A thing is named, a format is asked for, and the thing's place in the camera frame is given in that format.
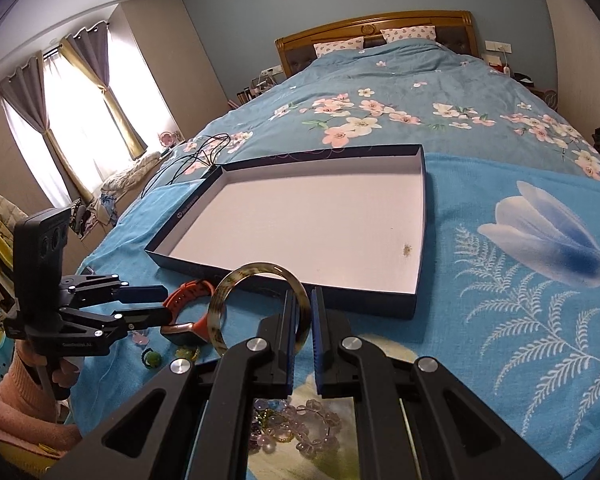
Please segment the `pink sleeved left forearm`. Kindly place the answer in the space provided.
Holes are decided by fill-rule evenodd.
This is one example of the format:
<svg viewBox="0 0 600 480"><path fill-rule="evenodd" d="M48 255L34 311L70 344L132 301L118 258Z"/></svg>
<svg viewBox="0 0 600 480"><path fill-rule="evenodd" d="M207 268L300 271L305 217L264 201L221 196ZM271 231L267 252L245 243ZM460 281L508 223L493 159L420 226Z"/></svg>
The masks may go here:
<svg viewBox="0 0 600 480"><path fill-rule="evenodd" d="M81 441L81 435L76 425L57 421L57 401L34 380L38 367L46 370L46 365L44 356L27 341L16 343L12 364L0 382L0 440L68 452Z"/></svg>

